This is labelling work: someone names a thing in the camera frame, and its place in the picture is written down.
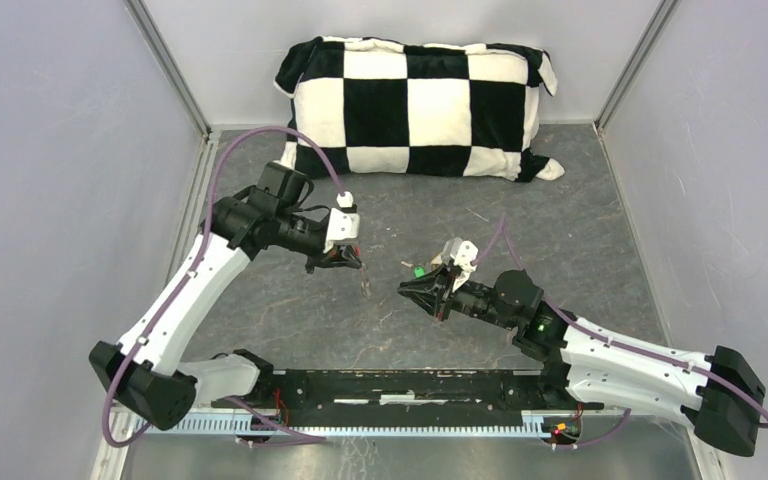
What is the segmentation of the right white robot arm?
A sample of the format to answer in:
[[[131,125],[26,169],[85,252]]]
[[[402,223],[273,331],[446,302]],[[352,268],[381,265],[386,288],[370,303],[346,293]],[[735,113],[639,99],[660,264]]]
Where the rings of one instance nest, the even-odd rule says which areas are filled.
[[[745,357],[673,349],[619,334],[554,307],[523,270],[502,272],[487,286],[457,281],[443,265],[399,284],[397,292],[438,321],[453,312],[510,330],[512,344],[542,363],[540,400],[570,401],[656,415],[690,427],[709,446],[751,457],[761,429],[766,388]]]

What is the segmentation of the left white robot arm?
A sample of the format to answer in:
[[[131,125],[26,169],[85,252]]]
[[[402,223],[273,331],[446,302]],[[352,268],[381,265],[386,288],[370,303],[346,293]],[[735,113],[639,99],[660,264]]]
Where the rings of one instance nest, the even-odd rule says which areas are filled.
[[[308,273],[362,267],[354,197],[339,193],[336,206],[315,220],[303,206],[312,190],[306,175],[271,162],[256,184],[212,204],[184,264],[149,310],[116,342],[90,351],[107,402],[165,431],[194,406],[238,396],[257,408],[272,399],[273,379],[241,354],[190,363],[182,356],[231,281],[270,247],[305,256]]]

